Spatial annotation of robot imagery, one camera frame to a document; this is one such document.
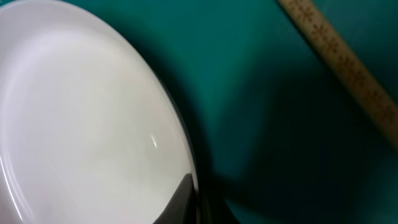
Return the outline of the teal serving tray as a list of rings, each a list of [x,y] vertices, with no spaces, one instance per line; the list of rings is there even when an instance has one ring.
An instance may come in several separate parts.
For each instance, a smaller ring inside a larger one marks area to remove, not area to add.
[[[77,5],[172,95],[207,222],[397,222],[397,153],[276,1]]]

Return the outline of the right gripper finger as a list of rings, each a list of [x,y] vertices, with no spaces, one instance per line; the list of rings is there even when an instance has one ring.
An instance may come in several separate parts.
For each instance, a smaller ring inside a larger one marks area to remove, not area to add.
[[[196,224],[197,205],[193,178],[186,174],[154,224]]]

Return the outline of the right wooden chopstick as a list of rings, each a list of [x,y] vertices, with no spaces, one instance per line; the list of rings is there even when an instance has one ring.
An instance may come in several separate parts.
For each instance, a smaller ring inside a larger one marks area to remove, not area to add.
[[[311,0],[278,0],[374,125],[397,149],[397,105]]]

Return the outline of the white round plate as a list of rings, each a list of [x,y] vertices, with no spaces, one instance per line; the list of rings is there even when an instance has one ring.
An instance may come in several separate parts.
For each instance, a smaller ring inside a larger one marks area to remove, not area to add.
[[[1,222],[154,223],[190,144],[133,46],[62,1],[1,7]]]

